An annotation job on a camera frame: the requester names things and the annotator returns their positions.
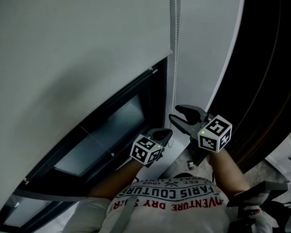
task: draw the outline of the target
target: white cabinet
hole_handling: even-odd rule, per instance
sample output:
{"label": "white cabinet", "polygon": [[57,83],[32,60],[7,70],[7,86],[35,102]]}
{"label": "white cabinet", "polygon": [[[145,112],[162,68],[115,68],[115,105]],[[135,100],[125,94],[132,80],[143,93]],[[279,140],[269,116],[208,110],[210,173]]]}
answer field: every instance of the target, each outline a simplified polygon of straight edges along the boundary
{"label": "white cabinet", "polygon": [[291,134],[265,159],[291,182]]}

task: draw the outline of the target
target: dark window frame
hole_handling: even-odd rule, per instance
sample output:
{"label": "dark window frame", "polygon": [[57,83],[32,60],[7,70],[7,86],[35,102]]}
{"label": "dark window frame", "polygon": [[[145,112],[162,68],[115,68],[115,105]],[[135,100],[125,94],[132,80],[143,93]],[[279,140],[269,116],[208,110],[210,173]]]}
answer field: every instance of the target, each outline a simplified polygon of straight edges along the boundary
{"label": "dark window frame", "polygon": [[[23,181],[13,193],[25,198],[49,200],[52,202],[20,228],[3,224],[12,213],[12,211],[9,211],[8,214],[5,213],[4,206],[0,211],[0,231],[29,233],[38,230],[70,208],[74,203],[86,197],[91,187],[102,181],[127,161],[132,143],[139,134],[146,133],[152,128],[163,127],[165,120],[166,83],[167,58],[161,60],[123,87],[71,130],[27,175],[26,180],[29,183],[26,185],[26,181]],[[145,119],[112,149],[115,153],[114,157],[102,157],[100,164],[93,166],[82,177],[53,169],[53,166],[61,158],[88,136],[80,126],[91,132],[94,129],[93,121],[97,124],[102,123],[136,95],[139,96]],[[63,193],[63,189],[53,191],[54,189],[51,188],[52,183],[49,183],[48,186],[52,189],[52,192],[48,193],[51,190],[48,190],[48,188],[43,189],[47,183],[41,181],[43,181],[43,177],[49,172],[53,172],[51,173],[52,175],[60,173],[58,178],[68,179],[72,184],[70,188],[77,187],[78,185],[79,187],[77,189],[66,190]]]}

